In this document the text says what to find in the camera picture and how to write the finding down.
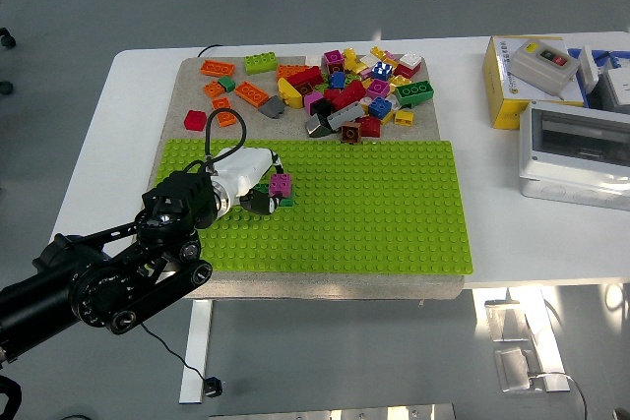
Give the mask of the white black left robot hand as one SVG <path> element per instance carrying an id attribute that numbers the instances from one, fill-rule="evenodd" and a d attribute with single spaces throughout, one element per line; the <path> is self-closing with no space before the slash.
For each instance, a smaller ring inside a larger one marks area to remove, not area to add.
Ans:
<path id="1" fill-rule="evenodd" d="M 280 205 L 282 194 L 270 196 L 256 190 L 255 186 L 272 167 L 278 174 L 284 173 L 280 157 L 272 150 L 261 148 L 240 148 L 227 155 L 229 151 L 231 149 L 223 149 L 214 163 L 212 182 L 218 218 L 238 206 L 260 215 L 272 214 Z"/>

